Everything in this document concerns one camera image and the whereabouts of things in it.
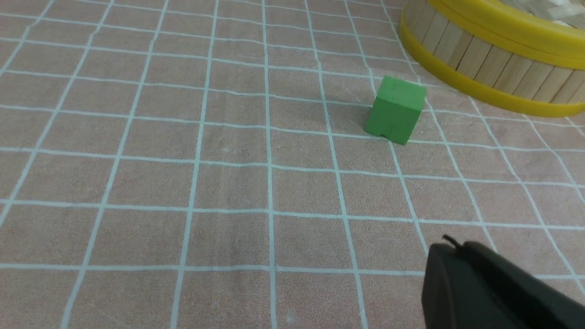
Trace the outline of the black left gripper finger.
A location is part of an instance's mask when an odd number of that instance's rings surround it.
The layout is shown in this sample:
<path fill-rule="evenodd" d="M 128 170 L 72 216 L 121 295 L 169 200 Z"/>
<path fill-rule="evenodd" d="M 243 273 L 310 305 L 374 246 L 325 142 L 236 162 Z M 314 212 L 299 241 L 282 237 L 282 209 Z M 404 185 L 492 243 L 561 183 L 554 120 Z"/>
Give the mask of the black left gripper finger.
<path fill-rule="evenodd" d="M 427 329 L 582 329 L 585 308 L 476 241 L 449 235 L 427 256 Z"/>

